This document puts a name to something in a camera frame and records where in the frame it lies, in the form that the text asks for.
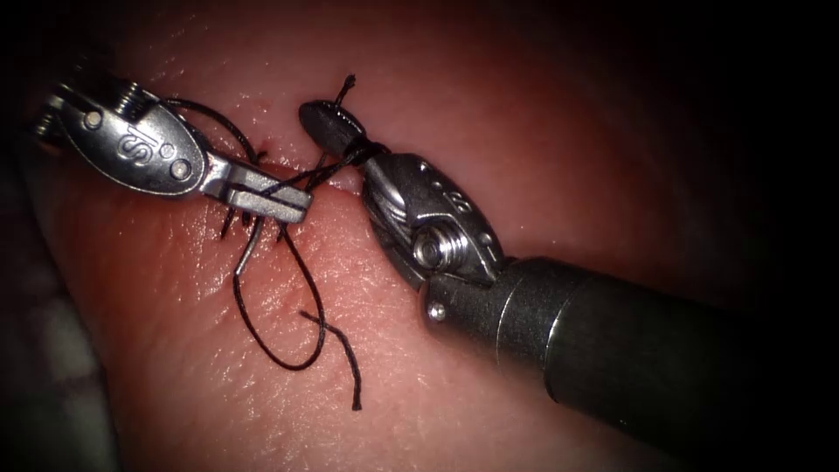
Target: suture thread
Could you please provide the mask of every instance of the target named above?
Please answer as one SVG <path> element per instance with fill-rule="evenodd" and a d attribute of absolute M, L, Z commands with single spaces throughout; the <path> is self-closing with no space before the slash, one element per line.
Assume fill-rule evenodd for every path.
<path fill-rule="evenodd" d="M 335 99 L 336 106 L 341 104 L 343 97 L 350 91 L 350 89 L 355 85 L 355 76 L 349 75 L 347 76 L 346 80 L 343 83 L 343 87 L 341 91 L 338 93 L 338 96 Z M 210 119 L 214 120 L 216 123 L 221 125 L 223 128 L 227 129 L 233 137 L 239 142 L 242 146 L 242 149 L 245 151 L 245 155 L 253 165 L 259 165 L 260 159 L 266 154 L 265 152 L 260 152 L 259 154 L 253 149 L 250 141 L 245 137 L 245 134 L 239 130 L 236 125 L 232 123 L 226 116 L 222 115 L 220 112 L 207 107 L 206 105 L 202 105 L 200 103 L 196 103 L 194 101 L 188 101 L 184 99 L 177 99 L 177 98 L 170 98 L 164 101 L 167 105 L 173 108 L 185 108 L 202 115 L 209 117 Z M 305 191 L 311 191 L 318 185 L 324 184 L 330 177 L 335 175 L 341 168 L 345 167 L 346 165 L 350 164 L 350 160 L 343 159 L 341 162 L 332 164 L 332 165 L 324 165 L 326 162 L 326 153 L 322 153 L 320 159 L 318 160 L 317 164 L 312 170 L 305 170 L 303 172 L 298 173 L 298 175 L 291 177 L 290 179 L 284 180 L 277 185 L 272 185 L 272 187 L 267 188 L 261 192 L 260 194 L 263 195 L 270 195 L 278 191 L 280 188 L 286 185 L 296 184 L 302 181 L 305 178 L 309 180 L 304 185 Z M 230 229 L 230 225 L 233 221 L 235 210 L 231 207 L 227 214 L 225 215 L 225 220 L 221 228 L 220 237 L 224 238 L 227 234 L 227 231 Z M 242 214 L 242 221 L 245 226 L 247 226 L 250 222 L 250 214 L 243 212 Z M 315 349 L 312 351 L 312 354 L 309 356 L 308 359 L 303 361 L 300 364 L 289 364 L 281 360 L 277 357 L 271 349 L 267 346 L 265 341 L 260 337 L 259 333 L 257 332 L 256 328 L 253 326 L 251 322 L 251 318 L 247 313 L 247 308 L 245 306 L 245 299 L 242 296 L 241 291 L 241 280 L 240 276 L 245 270 L 245 266 L 248 260 L 253 253 L 254 248 L 262 234 L 262 229 L 265 225 L 265 218 L 258 216 L 256 217 L 253 223 L 253 229 L 251 230 L 251 234 L 248 237 L 247 244 L 245 245 L 245 249 L 242 251 L 242 255 L 239 257 L 239 262 L 236 265 L 236 268 L 233 270 L 233 296 L 236 299 L 236 304 L 239 307 L 239 313 L 242 316 L 242 320 L 245 322 L 245 326 L 247 327 L 248 331 L 250 331 L 253 339 L 256 340 L 256 343 L 260 346 L 260 348 L 266 353 L 266 355 L 277 365 L 284 369 L 288 369 L 290 371 L 301 371 L 310 367 L 321 355 L 321 351 L 323 349 L 323 343 L 326 337 L 326 331 L 328 330 L 331 332 L 335 337 L 338 338 L 338 341 L 341 342 L 343 346 L 344 352 L 346 353 L 347 360 L 350 363 L 350 370 L 352 371 L 353 377 L 353 394 L 352 394 L 352 410 L 358 411 L 361 410 L 361 371 L 358 369 L 358 361 L 356 359 L 356 355 L 350 346 L 350 340 L 347 338 L 344 333 L 332 326 L 331 324 L 326 322 L 326 315 L 323 309 L 323 303 L 321 300 L 320 292 L 317 289 L 315 284 L 315 279 L 312 277 L 312 274 L 309 272 L 309 268 L 306 266 L 305 261 L 301 257 L 300 253 L 297 251 L 297 247 L 295 243 L 292 241 L 291 236 L 288 234 L 288 223 L 277 221 L 277 224 L 280 228 L 277 234 L 277 242 L 282 240 L 286 241 L 288 245 L 288 249 L 291 251 L 292 256 L 295 258 L 295 262 L 297 263 L 297 267 L 300 268 L 300 271 L 303 275 L 303 278 L 306 280 L 307 285 L 309 285 L 309 290 L 312 293 L 312 298 L 315 300 L 315 306 L 317 307 L 317 317 L 312 316 L 311 314 L 307 313 L 304 310 L 300 310 L 300 315 L 307 320 L 317 323 L 318 324 L 318 336 L 317 336 L 317 344 L 315 345 Z"/>

